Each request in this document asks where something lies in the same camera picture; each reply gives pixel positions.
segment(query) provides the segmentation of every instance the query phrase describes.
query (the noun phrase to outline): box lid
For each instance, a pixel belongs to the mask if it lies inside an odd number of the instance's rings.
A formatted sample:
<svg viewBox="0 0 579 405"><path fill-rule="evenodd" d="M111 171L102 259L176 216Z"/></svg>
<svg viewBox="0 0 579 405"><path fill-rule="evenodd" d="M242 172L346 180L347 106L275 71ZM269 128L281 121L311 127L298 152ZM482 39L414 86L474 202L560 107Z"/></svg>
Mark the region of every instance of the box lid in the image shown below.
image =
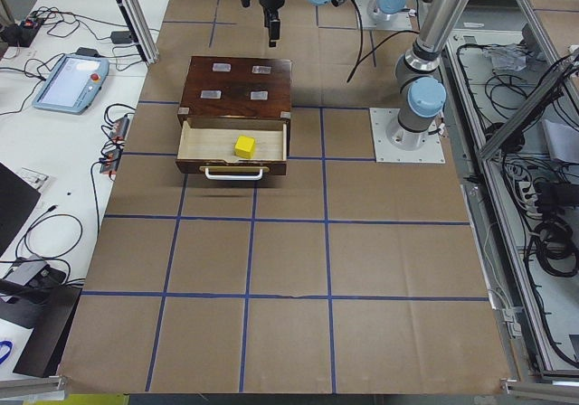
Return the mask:
<svg viewBox="0 0 579 405"><path fill-rule="evenodd" d="M191 57L179 117L281 118L291 112L291 61Z"/></svg>

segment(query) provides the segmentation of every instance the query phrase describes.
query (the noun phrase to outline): drawer handle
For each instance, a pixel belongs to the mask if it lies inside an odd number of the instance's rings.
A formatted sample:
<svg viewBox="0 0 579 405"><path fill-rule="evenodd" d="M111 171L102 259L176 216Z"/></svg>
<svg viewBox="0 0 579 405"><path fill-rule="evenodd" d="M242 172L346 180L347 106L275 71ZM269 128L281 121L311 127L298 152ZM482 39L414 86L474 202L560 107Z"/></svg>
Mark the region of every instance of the drawer handle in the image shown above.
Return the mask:
<svg viewBox="0 0 579 405"><path fill-rule="evenodd" d="M211 174L209 168L205 168L205 177L211 181L259 181L263 177L263 169L256 175L236 176L233 174Z"/></svg>

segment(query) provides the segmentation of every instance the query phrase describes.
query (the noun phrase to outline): wooden box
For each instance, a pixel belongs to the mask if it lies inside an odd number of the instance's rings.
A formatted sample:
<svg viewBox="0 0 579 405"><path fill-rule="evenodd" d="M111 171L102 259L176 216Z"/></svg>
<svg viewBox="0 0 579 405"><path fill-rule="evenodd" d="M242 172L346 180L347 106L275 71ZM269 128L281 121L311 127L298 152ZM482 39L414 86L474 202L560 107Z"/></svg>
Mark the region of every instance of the wooden box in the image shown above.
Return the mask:
<svg viewBox="0 0 579 405"><path fill-rule="evenodd" d="M176 164L213 178L286 174L291 61L192 57L178 117ZM256 140L252 159L234 154L239 136Z"/></svg>

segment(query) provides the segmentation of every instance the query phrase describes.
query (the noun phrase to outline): white desk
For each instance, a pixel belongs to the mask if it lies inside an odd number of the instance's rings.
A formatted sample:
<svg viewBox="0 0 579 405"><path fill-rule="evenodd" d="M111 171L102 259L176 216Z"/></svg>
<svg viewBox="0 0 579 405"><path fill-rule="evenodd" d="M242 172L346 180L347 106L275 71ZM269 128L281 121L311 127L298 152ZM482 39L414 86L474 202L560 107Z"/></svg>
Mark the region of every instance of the white desk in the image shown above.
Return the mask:
<svg viewBox="0 0 579 405"><path fill-rule="evenodd" d="M150 28L160 29L168 0L139 0ZM124 21L114 0L38 0L34 9L41 6L58 7L62 11L72 11L94 17L102 21L123 24ZM121 30L106 24L86 21L99 37L110 35L111 31ZM36 36L31 48L23 48L12 60L1 60L0 66L22 68L31 58L47 61L61 52L75 52L80 46L95 48L103 55L112 55L110 41L96 41L85 29L80 29L66 39L46 34L43 27ZM58 30L67 33L65 25ZM16 54L10 49L6 57ZM124 64L139 60L138 57L121 59ZM27 101L24 110L18 114L0 116L0 161L13 171L21 167L48 174L50 184L43 190L38 207L30 222L51 205L58 205L54 213L62 212L76 216L83 225L84 233L79 245L65 257L71 263L71 278L84 278L89 268L90 258L97 238L95 204L90 182L90 165L100 155L106 138L100 131L104 109L113 103L123 103L135 107L147 75L145 63L118 72L111 64L109 77L102 91L92 105L80 115L71 115L32 108L32 99ZM37 80L24 75L0 71L0 113L18 109L32 90ZM119 118L127 110L112 109L111 118ZM100 175L95 169L95 182L98 193L100 216L105 211L112 187L107 176ZM77 227L72 220L54 219L34 231L32 244L45 255L66 250L76 240ZM1 260L14 260L13 243ZM8 265L0 266L4 275ZM14 349L9 358L0 365L0 380L22 379L13 373L14 366L32 330L0 320L0 337L11 340Z"/></svg>

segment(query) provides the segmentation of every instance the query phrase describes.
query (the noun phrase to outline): yellow block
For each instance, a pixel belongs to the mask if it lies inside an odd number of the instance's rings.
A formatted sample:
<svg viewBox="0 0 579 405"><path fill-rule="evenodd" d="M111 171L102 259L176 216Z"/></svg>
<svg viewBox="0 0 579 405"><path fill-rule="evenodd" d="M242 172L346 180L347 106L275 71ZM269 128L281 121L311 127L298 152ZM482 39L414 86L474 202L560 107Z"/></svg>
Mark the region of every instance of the yellow block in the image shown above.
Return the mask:
<svg viewBox="0 0 579 405"><path fill-rule="evenodd" d="M255 138L239 136L235 143L235 155L243 159L252 159L255 153Z"/></svg>

